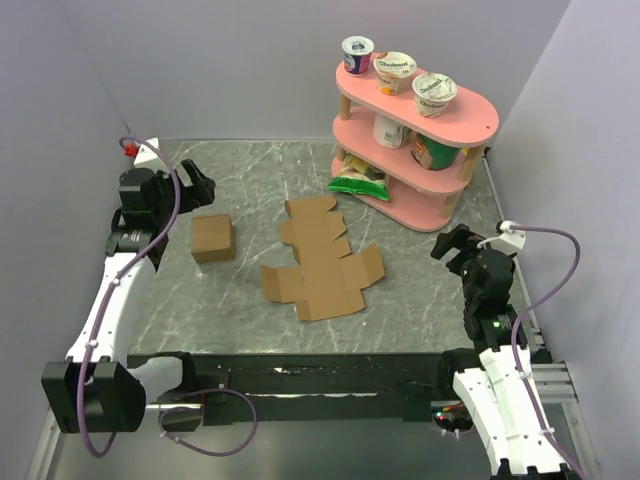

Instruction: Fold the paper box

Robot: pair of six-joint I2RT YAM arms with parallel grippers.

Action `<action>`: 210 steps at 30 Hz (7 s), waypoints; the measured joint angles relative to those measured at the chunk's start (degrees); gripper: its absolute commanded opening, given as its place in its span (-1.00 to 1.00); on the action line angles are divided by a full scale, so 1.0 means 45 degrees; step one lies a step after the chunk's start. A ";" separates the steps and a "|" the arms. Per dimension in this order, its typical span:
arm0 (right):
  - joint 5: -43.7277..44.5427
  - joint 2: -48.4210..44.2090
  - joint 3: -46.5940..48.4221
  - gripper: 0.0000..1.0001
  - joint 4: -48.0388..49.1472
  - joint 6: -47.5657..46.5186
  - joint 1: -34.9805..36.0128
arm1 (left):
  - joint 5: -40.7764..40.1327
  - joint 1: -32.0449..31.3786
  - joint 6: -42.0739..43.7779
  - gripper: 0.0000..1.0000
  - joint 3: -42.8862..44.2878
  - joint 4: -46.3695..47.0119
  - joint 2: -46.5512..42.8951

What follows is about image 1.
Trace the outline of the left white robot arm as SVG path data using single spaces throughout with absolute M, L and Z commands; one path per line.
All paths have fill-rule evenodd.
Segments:
M 64 360 L 47 363 L 41 377 L 64 433 L 134 432 L 147 405 L 159 397 L 185 402 L 197 392 L 187 352 L 156 353 L 138 367 L 127 365 L 134 324 L 168 244 L 164 227 L 174 213 L 189 213 L 215 199 L 214 181 L 190 159 L 181 165 L 190 185 L 147 168 L 119 177 L 121 205 L 112 217 L 98 294 Z

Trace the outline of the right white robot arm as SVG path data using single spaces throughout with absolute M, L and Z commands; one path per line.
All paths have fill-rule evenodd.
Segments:
M 529 228 L 502 221 L 485 238 L 464 224 L 441 233 L 431 251 L 462 283 L 463 322 L 473 349 L 443 353 L 437 386 L 458 403 L 437 407 L 442 431 L 475 429 L 494 479 L 583 479 L 581 470 L 555 438 L 535 385 L 523 316 L 510 303 L 515 258 Z

